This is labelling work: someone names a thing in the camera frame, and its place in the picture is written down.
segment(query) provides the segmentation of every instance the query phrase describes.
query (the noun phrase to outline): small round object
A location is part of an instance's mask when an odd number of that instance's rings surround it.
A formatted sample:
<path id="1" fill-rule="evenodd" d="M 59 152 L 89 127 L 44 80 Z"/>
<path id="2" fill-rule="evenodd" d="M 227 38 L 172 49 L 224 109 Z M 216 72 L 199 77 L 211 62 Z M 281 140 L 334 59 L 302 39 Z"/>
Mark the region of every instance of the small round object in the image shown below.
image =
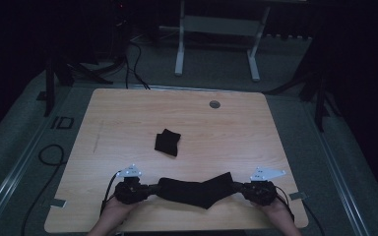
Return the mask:
<path id="1" fill-rule="evenodd" d="M 210 102 L 210 106 L 211 106 L 212 108 L 214 108 L 214 109 L 218 109 L 218 108 L 220 108 L 221 104 L 220 104 L 220 102 L 217 101 L 217 100 L 212 100 L 212 101 Z"/>

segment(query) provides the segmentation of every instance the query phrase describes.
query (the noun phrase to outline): gray carpet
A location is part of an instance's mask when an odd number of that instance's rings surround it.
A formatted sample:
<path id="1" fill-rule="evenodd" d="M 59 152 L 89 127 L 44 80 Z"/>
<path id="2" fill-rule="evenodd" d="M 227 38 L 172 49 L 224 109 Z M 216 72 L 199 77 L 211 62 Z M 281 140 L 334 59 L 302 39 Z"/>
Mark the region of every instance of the gray carpet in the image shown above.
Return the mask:
<path id="1" fill-rule="evenodd" d="M 167 36 L 159 45 L 146 43 L 143 37 L 135 40 L 142 46 L 142 56 L 137 72 L 152 89 L 158 87 L 240 91 L 273 89 L 290 80 L 309 45 L 309 41 L 301 39 L 282 41 L 278 38 L 264 38 L 257 56 L 262 80 L 254 83 L 250 79 L 244 50 L 199 43 L 199 37 L 202 35 L 193 34 L 188 37 L 193 40 L 188 40 L 187 43 L 182 77 L 174 76 L 177 52 L 175 34 Z M 130 48 L 131 63 L 136 60 L 137 52 L 137 48 Z M 105 77 L 114 81 L 114 85 L 102 86 L 86 78 L 77 77 L 73 88 L 57 87 L 56 97 L 58 100 L 55 110 L 52 116 L 43 118 L 45 103 L 35 100 L 38 93 L 44 90 L 44 76 L 40 75 L 31 81 L 2 121 L 0 125 L 0 185 L 19 158 L 28 156 L 31 161 L 28 161 L 24 177 L 18 183 L 12 198 L 0 214 L 0 235 L 21 234 L 24 216 L 54 171 L 54 167 L 45 166 L 38 160 L 39 151 L 48 145 L 58 144 L 64 148 L 64 158 L 67 160 L 92 91 L 102 87 L 125 87 L 125 70 Z M 130 88 L 141 88 L 141 86 L 132 84 L 137 84 L 137 81 L 130 76 Z M 305 202 L 321 222 L 326 235 L 355 235 L 348 220 L 343 199 L 339 195 L 329 169 L 321 137 L 316 131 L 312 119 L 309 118 L 313 115 L 314 104 L 300 102 L 297 98 L 299 91 L 300 86 L 291 88 L 277 96 L 267 96 L 297 186 L 299 191 L 309 196 Z M 329 114 L 329 117 L 324 118 L 324 138 L 330 145 L 341 172 L 344 174 L 345 182 L 351 189 L 361 217 L 366 222 L 367 231 L 370 235 L 378 235 L 378 186 L 376 181 L 347 124 L 330 110 Z M 51 129 L 56 116 L 74 118 L 72 129 Z M 45 152 L 44 156 L 48 161 L 57 162 L 60 151 L 52 147 Z M 43 223 L 49 210 L 48 200 L 54 196 L 57 190 L 62 171 L 63 167 L 32 210 L 26 227 L 26 235 L 47 235 L 43 229 Z M 309 213 L 308 217 L 310 223 L 301 230 L 302 233 L 304 235 L 321 235 L 315 220 Z M 274 229 L 226 232 L 225 234 L 219 232 L 188 233 L 188 235 L 207 234 L 281 235 Z"/>

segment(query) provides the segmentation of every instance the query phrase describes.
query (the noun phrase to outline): wooden table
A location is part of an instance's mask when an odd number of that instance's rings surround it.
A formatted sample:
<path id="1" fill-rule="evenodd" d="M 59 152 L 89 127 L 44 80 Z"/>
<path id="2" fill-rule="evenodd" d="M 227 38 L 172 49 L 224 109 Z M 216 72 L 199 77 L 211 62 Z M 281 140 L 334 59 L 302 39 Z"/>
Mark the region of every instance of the wooden table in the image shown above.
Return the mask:
<path id="1" fill-rule="evenodd" d="M 220 108 L 212 108 L 216 100 Z M 177 157 L 155 150 L 163 129 L 181 134 Z M 135 163 L 142 184 L 161 177 L 203 182 L 227 171 L 250 182 L 257 166 L 285 170 L 273 179 L 287 194 L 297 192 L 267 100 L 261 93 L 199 90 L 97 89 L 84 117 L 52 207 L 47 232 L 85 232 L 96 223 L 108 182 Z M 122 181 L 117 179 L 111 189 Z M 298 227 L 308 219 L 292 201 Z M 209 209 L 150 196 L 118 228 L 121 231 L 259 229 L 266 216 L 235 194 Z"/>

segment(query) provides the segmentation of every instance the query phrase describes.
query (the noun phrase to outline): folded black cloth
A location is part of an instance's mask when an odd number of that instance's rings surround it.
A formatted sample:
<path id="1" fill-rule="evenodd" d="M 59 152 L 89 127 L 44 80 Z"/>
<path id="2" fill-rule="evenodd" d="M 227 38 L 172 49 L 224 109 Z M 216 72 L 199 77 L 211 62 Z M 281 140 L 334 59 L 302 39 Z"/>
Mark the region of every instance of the folded black cloth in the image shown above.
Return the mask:
<path id="1" fill-rule="evenodd" d="M 161 178 L 157 195 L 172 202 L 208 209 L 215 202 L 236 193 L 232 183 L 229 172 L 203 183 Z"/>
<path id="2" fill-rule="evenodd" d="M 177 142 L 179 142 L 180 136 L 180 134 L 164 129 L 161 134 L 156 136 L 155 150 L 177 156 Z"/>

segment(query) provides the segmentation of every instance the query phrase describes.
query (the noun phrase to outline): hand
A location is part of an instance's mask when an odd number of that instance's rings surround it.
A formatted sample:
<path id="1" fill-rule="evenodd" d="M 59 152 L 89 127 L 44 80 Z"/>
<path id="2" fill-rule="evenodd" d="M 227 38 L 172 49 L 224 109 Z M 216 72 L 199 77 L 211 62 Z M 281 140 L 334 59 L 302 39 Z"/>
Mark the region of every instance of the hand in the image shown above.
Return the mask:
<path id="1" fill-rule="evenodd" d="M 88 236 L 106 236 L 114 233 L 116 228 L 127 218 L 127 215 L 138 204 L 125 205 L 119 202 L 116 198 L 111 198 L 105 206 L 99 220 Z"/>
<path id="2" fill-rule="evenodd" d="M 275 200 L 269 206 L 260 206 L 253 202 L 250 203 L 254 207 L 261 210 L 284 236 L 302 235 L 296 228 L 296 225 L 294 225 L 286 206 L 278 198 L 275 198 Z"/>

